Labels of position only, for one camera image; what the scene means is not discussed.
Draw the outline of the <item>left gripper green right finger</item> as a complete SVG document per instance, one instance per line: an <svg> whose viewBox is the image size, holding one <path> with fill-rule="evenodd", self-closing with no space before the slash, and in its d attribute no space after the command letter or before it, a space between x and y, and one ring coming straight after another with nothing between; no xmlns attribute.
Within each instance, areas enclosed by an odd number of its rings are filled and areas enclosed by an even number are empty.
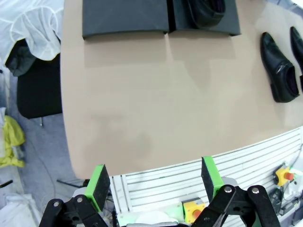
<svg viewBox="0 0 303 227"><path fill-rule="evenodd" d="M201 177L209 205L193 222L193 227L221 227L228 216L239 216L246 227L280 226L262 185L243 190L239 186L224 183L211 156L202 157Z"/></svg>

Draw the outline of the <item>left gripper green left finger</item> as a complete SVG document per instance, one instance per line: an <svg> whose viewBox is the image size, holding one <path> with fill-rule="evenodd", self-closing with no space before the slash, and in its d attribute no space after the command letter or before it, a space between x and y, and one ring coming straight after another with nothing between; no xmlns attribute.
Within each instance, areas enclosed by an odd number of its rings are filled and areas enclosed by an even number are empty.
<svg viewBox="0 0 303 227"><path fill-rule="evenodd" d="M48 202L39 226L41 227L106 227L100 216L110 187L110 178L105 165L98 165L83 194L69 201L52 199Z"/></svg>

